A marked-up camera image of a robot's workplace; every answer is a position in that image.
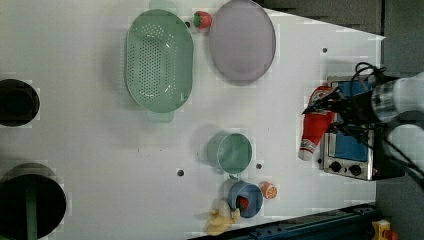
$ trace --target green cup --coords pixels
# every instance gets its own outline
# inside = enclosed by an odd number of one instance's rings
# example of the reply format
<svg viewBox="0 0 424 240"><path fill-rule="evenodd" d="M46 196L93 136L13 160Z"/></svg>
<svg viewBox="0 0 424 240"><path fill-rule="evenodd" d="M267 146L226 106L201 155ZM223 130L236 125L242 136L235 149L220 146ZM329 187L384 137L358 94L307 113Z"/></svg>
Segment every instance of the green cup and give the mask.
<svg viewBox="0 0 424 240"><path fill-rule="evenodd" d="M231 178L240 179L252 159L252 145L242 134L219 132L208 143L208 159Z"/></svg>

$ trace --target small red toy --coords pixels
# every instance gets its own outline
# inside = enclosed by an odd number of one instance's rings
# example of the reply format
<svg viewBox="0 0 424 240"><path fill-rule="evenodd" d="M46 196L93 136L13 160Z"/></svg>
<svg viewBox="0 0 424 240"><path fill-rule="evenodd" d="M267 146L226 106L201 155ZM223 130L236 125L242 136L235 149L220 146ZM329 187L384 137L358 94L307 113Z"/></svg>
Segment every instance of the small red toy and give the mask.
<svg viewBox="0 0 424 240"><path fill-rule="evenodd" d="M208 28L212 24L212 16L207 12L197 11L194 13L193 22L199 29Z"/></svg>
<svg viewBox="0 0 424 240"><path fill-rule="evenodd" d="M249 207L249 200L245 197L238 196L236 199L236 207L240 209L240 212L246 210Z"/></svg>

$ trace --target white table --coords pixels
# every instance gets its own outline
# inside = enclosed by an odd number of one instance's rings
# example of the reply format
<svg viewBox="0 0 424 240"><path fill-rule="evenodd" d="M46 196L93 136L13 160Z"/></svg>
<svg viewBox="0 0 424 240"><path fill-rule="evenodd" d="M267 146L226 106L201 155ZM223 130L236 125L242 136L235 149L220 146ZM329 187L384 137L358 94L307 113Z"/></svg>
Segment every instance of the white table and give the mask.
<svg viewBox="0 0 424 240"><path fill-rule="evenodd" d="M178 1L183 19L226 2ZM56 239L204 235L213 202L234 183L204 152L222 129L254 144L244 180L279 190L233 229L375 201L374 182L326 174L297 150L312 91L328 75L352 75L359 61L379 64L381 37L268 11L274 63L254 84L235 86L215 69L207 33L193 30L191 97L174 121L152 123L123 78L127 29L147 8L143 0L0 1L0 76L32 80L41 99L39 120L0 129L1 174L24 162L56 171L69 201Z"/></svg>

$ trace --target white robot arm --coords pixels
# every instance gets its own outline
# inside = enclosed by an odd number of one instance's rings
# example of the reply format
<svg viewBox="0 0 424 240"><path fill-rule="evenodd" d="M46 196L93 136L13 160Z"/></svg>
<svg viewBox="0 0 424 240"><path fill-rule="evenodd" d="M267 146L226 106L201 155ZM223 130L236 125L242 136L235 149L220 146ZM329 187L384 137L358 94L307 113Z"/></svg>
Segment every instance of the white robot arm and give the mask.
<svg viewBox="0 0 424 240"><path fill-rule="evenodd" d="M360 65L367 67L359 70ZM312 103L304 113L338 113L342 120L333 123L328 131L351 135L364 144L367 144L364 140L367 131L384 129L383 148L388 161L396 162L424 190L424 73L398 79L384 76L384 69L359 63L352 83L368 69L373 70L368 77L376 77L371 90L348 97L336 87Z"/></svg>
<svg viewBox="0 0 424 240"><path fill-rule="evenodd" d="M377 86L373 89L371 105L374 113L384 123L407 112L416 112L415 116L421 116L420 113L424 113L424 73ZM418 168L424 170L424 119L413 120L415 124L394 128L388 134L388 140ZM393 147L386 147L395 158L404 160Z"/></svg>

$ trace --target green colander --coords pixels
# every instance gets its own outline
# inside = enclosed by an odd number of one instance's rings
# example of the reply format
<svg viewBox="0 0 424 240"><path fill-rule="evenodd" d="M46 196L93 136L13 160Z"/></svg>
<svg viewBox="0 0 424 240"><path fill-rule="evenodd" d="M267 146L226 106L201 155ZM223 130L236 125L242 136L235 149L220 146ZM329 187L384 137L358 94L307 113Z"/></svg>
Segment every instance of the green colander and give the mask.
<svg viewBox="0 0 424 240"><path fill-rule="evenodd" d="M193 39L185 23L170 11L146 11L128 31L126 52L131 96L145 109L173 118L193 83Z"/></svg>

